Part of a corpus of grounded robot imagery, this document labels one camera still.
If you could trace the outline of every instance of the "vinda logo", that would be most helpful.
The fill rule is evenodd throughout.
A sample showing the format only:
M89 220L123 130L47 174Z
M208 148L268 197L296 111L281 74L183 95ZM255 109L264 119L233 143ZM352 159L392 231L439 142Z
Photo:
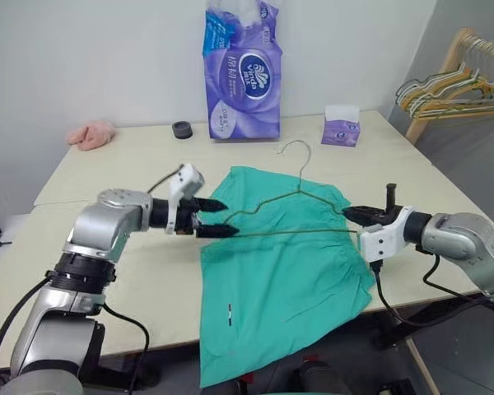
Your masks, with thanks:
M257 54L246 53L240 58L240 74L244 80L245 94L250 99L260 100L269 92L269 67Z

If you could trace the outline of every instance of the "white table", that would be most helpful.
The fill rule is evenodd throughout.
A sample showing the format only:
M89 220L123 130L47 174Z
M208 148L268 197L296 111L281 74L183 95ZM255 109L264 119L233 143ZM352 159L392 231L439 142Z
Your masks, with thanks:
M321 117L284 119L279 142L213 142L204 124L193 128L194 137L185 141L174 139L170 126L127 128L97 151L72 148L68 152L0 264L0 325L10 308L58 261L78 213L99 191L118 187L143 190L183 162L191 162L202 171L207 180L199 194L203 197L222 181L231 165L296 174L304 162L305 148L294 144L282 155L276 151L285 142L302 138L313 149L304 176L337 186L353 204L382 207L385 185L395 182L399 204L430 213L482 214L376 112L362 114L356 148L320 145ZM165 194L164 187L156 191L158 197ZM204 243L191 236L166 236L162 230L135 234L129 240L116 266L118 280L106 294L112 308L145 324L151 332L151 347L198 339L202 291L199 247ZM413 248L388 259L381 272L386 299L400 306L447 297L422 284L422 275L431 264L431 258ZM452 264L441 264L432 279L463 293L477 289ZM371 294L373 300L366 311L382 309L375 288ZM28 311L24 309L12 325L2 345L0 366L8 365ZM132 325L107 314L100 320L107 327L103 354L142 347L142 334Z

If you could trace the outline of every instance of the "black cable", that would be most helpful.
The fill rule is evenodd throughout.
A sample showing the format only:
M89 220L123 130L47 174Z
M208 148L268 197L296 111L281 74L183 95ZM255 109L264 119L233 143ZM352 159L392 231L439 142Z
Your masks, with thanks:
M148 346L150 345L150 334L148 333L145 326L142 323L138 322L137 320L130 318L130 317L126 317L122 314L119 314L119 313L113 311L110 307L108 307L108 305L106 303L104 303L102 307L106 310L106 313L113 315L116 318L122 319L123 321L127 321L129 323L136 325L137 327L139 327L142 330L142 332L145 335L145 346L142 348L142 354L139 357L139 359L137 360L135 367L133 368L132 381L130 382L130 387L128 388L128 395L132 395L133 388L135 387L135 382L137 380L137 374L139 373L139 370L141 369L142 361L144 360L145 354L148 351Z
M0 346L2 345L3 338L6 336L7 330L11 326L11 323L13 322L13 319L15 319L15 316L18 314L20 309L26 304L26 302L33 296L34 294L37 293L37 291L42 288L48 281L50 280L49 277L46 277L44 280L39 282L36 286L31 288L31 290L25 294L22 299L16 304L15 307L13 307L13 310L9 313L7 316L6 320L2 324L2 327L0 328Z
M459 313L470 309L473 306L477 306L478 304L482 303L482 300L471 300L468 303L462 304L459 306L457 309L451 311L450 313L443 315L442 317L432 319L431 321L426 321L425 323L416 323L414 321L410 321L408 319L405 319L397 313L386 301L384 298L384 295L382 294L382 285L380 284L380 266L378 265L372 265L371 266L373 273L375 274L375 281L377 283L377 292L379 293L379 298L382 304L385 306L385 308L388 310L390 314L392 314L396 319L398 319L402 323L406 323L407 325L412 325L414 327L419 327L419 328L428 328L428 327L433 327L434 325L443 323L444 321L448 321L449 319L455 317Z
M172 177L174 174L176 174L178 171L181 170L181 168L183 167L183 165L179 165L179 167L168 173L166 176L164 176L163 178L161 178L159 181L157 181L155 184L153 184L148 190L147 190L147 193L152 193L154 191L154 189L156 189L157 187L159 187L161 184L163 184L167 179L169 179L170 177Z
M441 256L436 255L436 260L434 261L434 266L432 266L431 269L428 271L428 273L425 274L422 277L422 282L424 282L428 286L431 286L433 288L436 288L437 290L442 290L443 292L448 292L449 294L451 294L453 296L457 296L458 298L461 298L461 299L464 299L464 300L468 300L468 301L474 300L473 298L470 298L468 296L461 295L459 292L456 292L455 290L449 290L448 288L445 288L445 287L440 286L440 285L438 285L436 283L433 283L431 281L428 281L428 277L430 277L432 274L434 274L434 272L439 267L440 261L441 261Z

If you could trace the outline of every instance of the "plastic bag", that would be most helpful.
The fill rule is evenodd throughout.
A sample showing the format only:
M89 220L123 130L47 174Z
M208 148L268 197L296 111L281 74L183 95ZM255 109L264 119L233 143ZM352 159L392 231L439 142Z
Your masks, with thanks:
M260 0L212 0L203 59L212 138L280 135L278 9Z

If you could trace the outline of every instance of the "black roll of tape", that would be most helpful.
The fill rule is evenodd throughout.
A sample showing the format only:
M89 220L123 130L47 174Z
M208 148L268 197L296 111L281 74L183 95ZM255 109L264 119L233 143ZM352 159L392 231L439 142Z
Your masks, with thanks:
M172 124L175 138L185 139L192 137L192 127L189 122L179 121Z

